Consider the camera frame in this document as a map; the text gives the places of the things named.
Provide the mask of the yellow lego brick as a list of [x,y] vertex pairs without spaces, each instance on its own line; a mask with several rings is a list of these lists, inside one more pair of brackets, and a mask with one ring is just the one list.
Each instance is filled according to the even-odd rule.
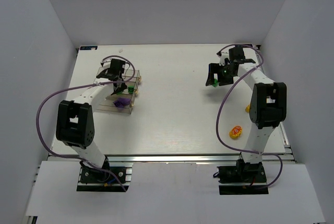
[[249,113],[250,112],[250,104],[246,107],[246,109],[245,109],[245,111],[247,112],[247,113]]

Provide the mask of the purple lego brick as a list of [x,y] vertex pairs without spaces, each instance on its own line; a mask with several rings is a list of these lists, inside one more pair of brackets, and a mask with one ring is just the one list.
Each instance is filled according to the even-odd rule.
[[114,106],[118,109],[123,109],[126,106],[130,105],[130,103],[131,99],[129,98],[118,98],[113,102]]

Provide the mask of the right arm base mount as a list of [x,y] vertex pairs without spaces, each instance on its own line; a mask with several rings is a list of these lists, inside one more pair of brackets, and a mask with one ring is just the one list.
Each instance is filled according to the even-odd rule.
[[259,172],[239,175],[236,166],[220,166],[213,174],[219,182],[220,195],[267,195],[269,194],[264,168]]

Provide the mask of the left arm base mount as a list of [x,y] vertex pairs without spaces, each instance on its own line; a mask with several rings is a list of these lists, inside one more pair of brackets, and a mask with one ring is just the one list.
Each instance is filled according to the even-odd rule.
[[[131,180],[131,168],[111,166],[110,170],[128,190]],[[77,183],[77,192],[125,192],[115,177],[109,173],[101,172],[83,165]]]

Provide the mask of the yellow round toy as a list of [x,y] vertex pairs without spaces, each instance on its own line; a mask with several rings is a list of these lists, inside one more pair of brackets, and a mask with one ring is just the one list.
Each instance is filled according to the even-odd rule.
[[243,132],[242,127],[237,125],[230,130],[229,137],[231,139],[237,139],[242,135],[242,132]]

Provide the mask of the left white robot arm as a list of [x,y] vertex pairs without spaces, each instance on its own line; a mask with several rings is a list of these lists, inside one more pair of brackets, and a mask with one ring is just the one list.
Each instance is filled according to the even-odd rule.
[[58,106],[56,138],[73,149],[90,167],[108,170],[106,156],[94,142],[93,113],[108,96],[124,91],[125,60],[113,55],[105,58],[103,70],[94,85],[73,100],[63,100]]

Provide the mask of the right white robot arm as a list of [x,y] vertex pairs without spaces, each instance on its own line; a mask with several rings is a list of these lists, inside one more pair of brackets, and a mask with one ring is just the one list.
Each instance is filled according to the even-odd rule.
[[252,96],[248,114],[252,126],[245,147],[238,151],[245,164],[259,164],[270,135],[287,116],[287,86],[261,71],[264,59],[246,58],[244,49],[253,49],[253,46],[229,44],[225,48],[229,56],[223,57],[222,51],[217,53],[220,60],[209,64],[206,86],[230,85],[235,88],[244,81],[250,87]]

